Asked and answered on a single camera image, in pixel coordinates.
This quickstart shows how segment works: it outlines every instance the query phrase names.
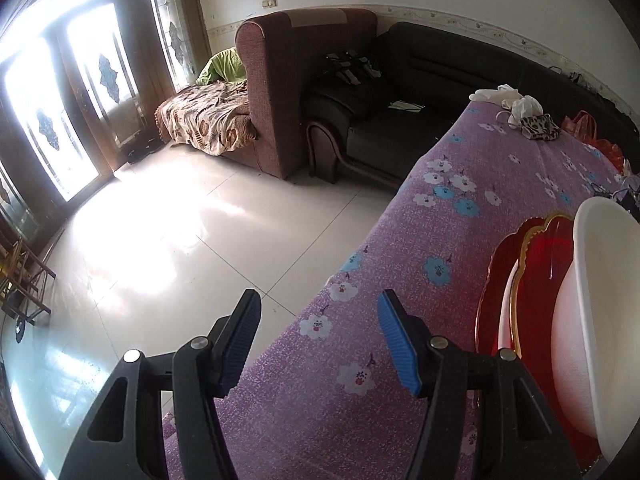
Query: green pillow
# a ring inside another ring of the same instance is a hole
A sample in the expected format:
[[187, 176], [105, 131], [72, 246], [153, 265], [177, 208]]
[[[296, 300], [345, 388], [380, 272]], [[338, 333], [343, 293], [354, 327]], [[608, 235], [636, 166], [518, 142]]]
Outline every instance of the green pillow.
[[216, 81], [218, 78], [213, 77], [214, 75], [222, 76], [222, 79], [228, 83], [238, 83], [246, 79], [246, 70], [235, 47], [223, 50], [209, 59], [197, 83], [209, 84]]

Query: white plastic basin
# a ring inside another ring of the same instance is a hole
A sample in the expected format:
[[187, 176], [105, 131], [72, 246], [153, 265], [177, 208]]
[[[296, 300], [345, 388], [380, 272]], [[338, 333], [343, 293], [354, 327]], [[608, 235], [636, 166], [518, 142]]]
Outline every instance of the white plastic basin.
[[610, 462], [640, 416], [640, 224], [606, 198], [576, 214], [551, 355], [564, 414]]

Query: floral tablecloth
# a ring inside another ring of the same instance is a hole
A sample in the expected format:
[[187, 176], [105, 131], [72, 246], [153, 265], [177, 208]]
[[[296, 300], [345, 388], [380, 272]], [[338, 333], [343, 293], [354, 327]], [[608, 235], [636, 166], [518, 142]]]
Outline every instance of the floral tablecloth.
[[[575, 214], [620, 178], [591, 146], [561, 134], [525, 139], [471, 103], [424, 155], [378, 224], [316, 298], [216, 401], [238, 477], [403, 478], [426, 402], [396, 375], [376, 317], [392, 288], [432, 333], [474, 348], [474, 322], [495, 247], [528, 218]], [[473, 395], [459, 478], [476, 446]], [[181, 478], [173, 415], [164, 420], [171, 478]]]

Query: floral wall border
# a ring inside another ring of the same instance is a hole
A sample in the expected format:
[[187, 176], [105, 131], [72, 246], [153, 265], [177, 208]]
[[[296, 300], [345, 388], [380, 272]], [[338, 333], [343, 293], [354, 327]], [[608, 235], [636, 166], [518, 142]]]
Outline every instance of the floral wall border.
[[[341, 6], [327, 7], [354, 7], [358, 9], [369, 9], [375, 12], [378, 18], [379, 32], [384, 32], [395, 22], [411, 22], [421, 25], [429, 25], [430, 27], [439, 28], [455, 32], [462, 36], [468, 36], [485, 43], [495, 44], [504, 49], [511, 50], [527, 59], [540, 63], [543, 66], [557, 66], [562, 73], [579, 72], [582, 74], [584, 81], [593, 87], [600, 95], [615, 103], [618, 110], [623, 114], [631, 117], [631, 120], [640, 128], [640, 114], [618, 94], [616, 94], [609, 86], [600, 81], [596, 76], [574, 63], [566, 56], [559, 54], [541, 43], [530, 40], [520, 34], [515, 34], [505, 28], [492, 25], [491, 23], [473, 20], [465, 16], [451, 14], [449, 12], [441, 12], [440, 10], [420, 9], [417, 7], [401, 7], [388, 5], [355, 5], [345, 4]], [[228, 23], [220, 27], [210, 28], [207, 33], [210, 36], [220, 36], [230, 32], [235, 32], [244, 22]]]

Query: metal screw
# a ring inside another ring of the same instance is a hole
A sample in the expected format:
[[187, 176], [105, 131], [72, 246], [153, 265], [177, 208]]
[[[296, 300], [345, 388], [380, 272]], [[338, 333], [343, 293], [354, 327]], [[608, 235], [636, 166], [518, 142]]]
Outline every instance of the metal screw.
[[127, 363], [135, 363], [140, 359], [140, 350], [127, 350], [122, 357]]
[[209, 340], [204, 336], [195, 337], [191, 340], [191, 348], [200, 350], [209, 344]]
[[517, 355], [510, 348], [502, 348], [500, 349], [500, 359], [503, 361], [515, 361]]
[[446, 337], [437, 335], [431, 338], [429, 344], [437, 350], [444, 350], [447, 346], [449, 346], [449, 341], [447, 341]]

